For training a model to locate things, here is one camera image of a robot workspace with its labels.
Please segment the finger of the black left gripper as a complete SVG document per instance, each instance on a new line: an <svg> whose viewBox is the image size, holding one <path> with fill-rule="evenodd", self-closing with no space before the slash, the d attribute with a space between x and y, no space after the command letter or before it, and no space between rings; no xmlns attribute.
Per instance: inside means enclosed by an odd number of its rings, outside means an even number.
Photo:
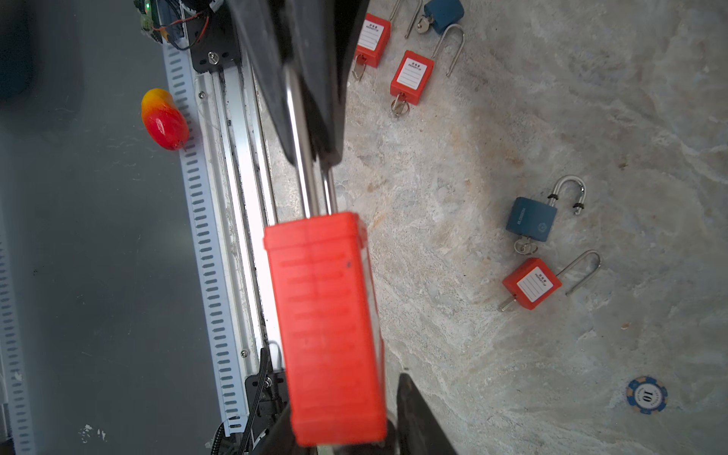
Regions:
<svg viewBox="0 0 728 455"><path fill-rule="evenodd" d="M243 0L227 5L287 160L296 163L284 80L284 66L291 64L301 79L312 157L328 167L339 165L347 83L369 3Z"/></svg>

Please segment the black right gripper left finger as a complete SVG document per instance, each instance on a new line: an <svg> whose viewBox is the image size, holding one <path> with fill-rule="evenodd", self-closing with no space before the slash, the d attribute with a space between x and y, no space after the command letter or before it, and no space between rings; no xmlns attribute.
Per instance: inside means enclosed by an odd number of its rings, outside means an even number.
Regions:
<svg viewBox="0 0 728 455"><path fill-rule="evenodd" d="M279 420L261 442L252 449L252 455L317 455L315 447L298 444L291 425L291 407L287 406Z"/></svg>

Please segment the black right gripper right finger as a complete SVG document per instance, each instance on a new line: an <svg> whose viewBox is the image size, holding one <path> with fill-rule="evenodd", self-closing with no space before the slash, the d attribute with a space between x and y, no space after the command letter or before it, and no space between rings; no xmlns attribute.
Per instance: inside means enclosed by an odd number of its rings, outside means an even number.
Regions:
<svg viewBox="0 0 728 455"><path fill-rule="evenodd" d="M456 455L430 406L407 373L398 380L397 438L401 454Z"/></svg>

